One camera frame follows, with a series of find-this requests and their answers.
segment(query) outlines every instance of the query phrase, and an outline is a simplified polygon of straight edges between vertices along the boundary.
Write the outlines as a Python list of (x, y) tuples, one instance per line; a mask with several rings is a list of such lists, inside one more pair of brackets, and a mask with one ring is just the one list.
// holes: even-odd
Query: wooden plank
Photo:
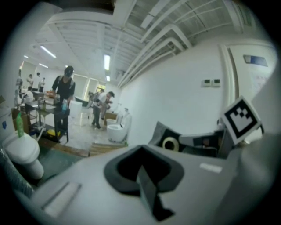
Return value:
[(121, 144), (117, 144), (117, 145), (106, 145), (106, 144), (96, 144), (93, 143), (91, 148), (90, 148), (90, 152), (89, 152), (89, 156), (97, 156), (99, 154), (103, 154), (103, 153), (107, 153), (107, 152), (111, 152), (120, 148), (124, 148), (127, 147), (127, 145), (121, 145)]
[(39, 143), (40, 146), (47, 147), (47, 148), (50, 148), (50, 149), (54, 149), (54, 150), (61, 151), (61, 152), (66, 152), (66, 153), (73, 154), (73, 155), (76, 155), (76, 156), (82, 156), (82, 157), (88, 157), (89, 156), (89, 151), (87, 151), (87, 150), (76, 149), (76, 148), (73, 148), (73, 147), (61, 145), (59, 143), (52, 142), (52, 141), (44, 139), (44, 138), (40, 138), (38, 143)]

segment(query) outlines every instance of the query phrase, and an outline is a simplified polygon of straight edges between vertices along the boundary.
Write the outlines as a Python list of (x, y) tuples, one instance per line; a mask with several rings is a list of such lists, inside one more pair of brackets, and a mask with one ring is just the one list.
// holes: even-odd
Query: green bottle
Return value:
[(24, 135), (23, 131), (23, 122), (22, 122), (22, 113), (19, 112), (17, 119), (16, 119), (17, 129), (18, 129), (18, 137), (22, 137)]

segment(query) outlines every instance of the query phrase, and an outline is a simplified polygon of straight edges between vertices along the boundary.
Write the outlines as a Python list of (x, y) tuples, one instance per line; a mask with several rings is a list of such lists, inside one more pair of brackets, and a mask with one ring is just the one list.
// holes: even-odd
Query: white toilet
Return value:
[(121, 119), (122, 119), (122, 114), (119, 113), (116, 117), (116, 119), (106, 119), (106, 124), (107, 124), (107, 127), (110, 126), (110, 125), (115, 125), (115, 124), (120, 124), (121, 123)]
[(0, 126), (0, 142), (10, 160), (21, 165), (29, 177), (41, 179), (44, 169), (37, 159), (40, 152), (38, 142), (26, 133), (18, 137), (10, 108), (0, 109)]
[(121, 120), (121, 124), (107, 126), (108, 139), (113, 142), (122, 142), (130, 128), (132, 116), (127, 113)]

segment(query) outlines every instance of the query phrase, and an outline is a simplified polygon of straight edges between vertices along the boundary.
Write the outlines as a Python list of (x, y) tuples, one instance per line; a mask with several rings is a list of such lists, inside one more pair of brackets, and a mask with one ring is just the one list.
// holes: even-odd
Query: man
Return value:
[(33, 85), (32, 74), (30, 74), (30, 75), (28, 76), (28, 78), (26, 79), (26, 81), (28, 82), (28, 87), (32, 87), (32, 85)]
[(100, 113), (101, 108), (106, 107), (106, 100), (110, 100), (111, 97), (114, 97), (114, 93), (112, 91), (108, 93), (101, 92), (97, 98), (97, 100), (94, 102), (94, 120), (92, 122), (93, 125), (96, 124), (97, 129), (100, 129)]
[(36, 74), (37, 76), (34, 78), (32, 83), (32, 91), (38, 91), (39, 83), (41, 81), (40, 73)]
[(32, 87), (29, 86), (29, 87), (27, 88), (26, 94), (23, 96), (22, 99), (25, 99), (26, 97), (29, 97), (29, 101), (32, 102), (32, 101), (34, 100), (34, 97), (33, 97), (33, 93), (32, 93), (31, 90), (32, 90)]
[(39, 83), (39, 92), (43, 93), (43, 88), (45, 85), (45, 77), (43, 77), (43, 80)]
[(105, 113), (106, 113), (106, 110), (110, 109), (110, 105), (112, 101), (110, 101), (108, 98), (106, 99), (105, 101), (105, 105), (103, 108), (101, 108), (101, 120), (104, 120), (104, 116), (105, 116)]
[[(75, 91), (75, 82), (71, 78), (71, 75), (73, 74), (73, 67), (68, 66), (65, 68), (64, 76), (58, 76), (56, 80), (54, 81), (54, 84), (52, 86), (53, 91), (53, 97), (55, 98), (56, 95), (56, 89), (58, 88), (57, 94), (60, 95), (60, 102), (57, 103), (58, 106), (62, 105), (62, 102), (64, 99), (67, 100), (67, 104), (69, 105), (70, 101), (73, 99), (74, 91)], [(63, 119), (63, 123), (58, 124), (59, 128), (62, 128), (64, 130), (68, 127), (68, 117)]]

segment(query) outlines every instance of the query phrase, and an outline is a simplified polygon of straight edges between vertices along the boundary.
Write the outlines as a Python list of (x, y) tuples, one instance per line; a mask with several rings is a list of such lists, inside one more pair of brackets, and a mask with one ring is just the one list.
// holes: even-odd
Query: ceiling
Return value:
[[(89, 2), (95, 1), (67, 6), (56, 1), (62, 10), (38, 32), (25, 60), (60, 70), (72, 65), (75, 73), (100, 81), (108, 75), (121, 87), (161, 57), (191, 48), (202, 33), (223, 26), (240, 32), (241, 27), (251, 25), (247, 9), (222, 0)], [(109, 71), (104, 69), (104, 54), (111, 56)]]

